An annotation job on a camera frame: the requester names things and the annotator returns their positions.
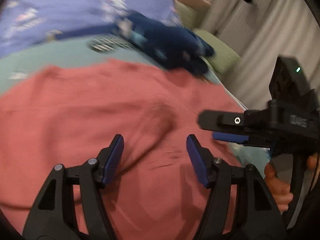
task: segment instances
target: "dark blue cloth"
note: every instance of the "dark blue cloth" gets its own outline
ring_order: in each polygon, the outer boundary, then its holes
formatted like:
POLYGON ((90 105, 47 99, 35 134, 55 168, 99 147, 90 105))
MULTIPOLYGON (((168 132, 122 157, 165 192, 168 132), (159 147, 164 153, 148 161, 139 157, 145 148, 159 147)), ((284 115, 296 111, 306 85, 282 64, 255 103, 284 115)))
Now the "dark blue cloth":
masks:
POLYGON ((191 30, 165 24, 132 12, 114 24, 113 32, 137 46, 166 69, 183 67, 193 75, 208 71, 200 56, 210 57, 215 51, 191 30))

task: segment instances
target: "hand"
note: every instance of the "hand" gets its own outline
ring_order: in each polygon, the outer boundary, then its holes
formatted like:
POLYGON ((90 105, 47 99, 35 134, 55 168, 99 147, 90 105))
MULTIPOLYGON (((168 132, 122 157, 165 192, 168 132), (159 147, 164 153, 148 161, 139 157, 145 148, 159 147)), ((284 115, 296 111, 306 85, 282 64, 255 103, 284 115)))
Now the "hand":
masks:
MULTIPOLYGON (((317 163, 317 154, 310 156, 307 161, 307 167, 309 170, 313 170, 315 172, 316 169, 316 163, 317 163)), ((315 185, 317 178, 319 176, 320 171, 320 165, 317 169, 316 177, 313 186, 315 185)), ((265 182, 267 186, 269 187, 270 192, 272 193, 274 199, 276 200, 277 206, 279 210, 287 211, 288 210, 288 204, 293 199, 293 194, 290 193, 290 184, 285 183, 281 180, 279 180, 276 177, 276 170, 274 167, 268 163, 264 169, 265 182)))
POLYGON ((290 184, 279 180, 276 177, 275 168, 268 163, 264 169, 265 182, 272 193, 274 199, 276 200, 278 209, 282 211, 287 211, 289 208, 289 203, 293 199, 293 194, 290 193, 290 184))

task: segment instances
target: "red blanket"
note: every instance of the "red blanket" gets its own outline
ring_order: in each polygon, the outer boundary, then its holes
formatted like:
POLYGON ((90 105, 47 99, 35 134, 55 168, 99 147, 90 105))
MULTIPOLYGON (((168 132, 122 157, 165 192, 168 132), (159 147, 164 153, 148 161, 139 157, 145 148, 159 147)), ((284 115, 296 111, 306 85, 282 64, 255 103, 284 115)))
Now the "red blanket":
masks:
MULTIPOLYGON (((0 99, 0 208, 22 232, 54 165, 81 165, 120 133, 123 157, 102 191, 119 239, 192 239, 209 191, 197 181, 187 136, 195 134, 214 156, 238 164, 225 143, 198 127, 203 109, 241 111, 221 85, 183 69, 166 73, 117 60, 77 69, 49 66, 0 99)), ((78 188, 75 199, 85 232, 78 188)))

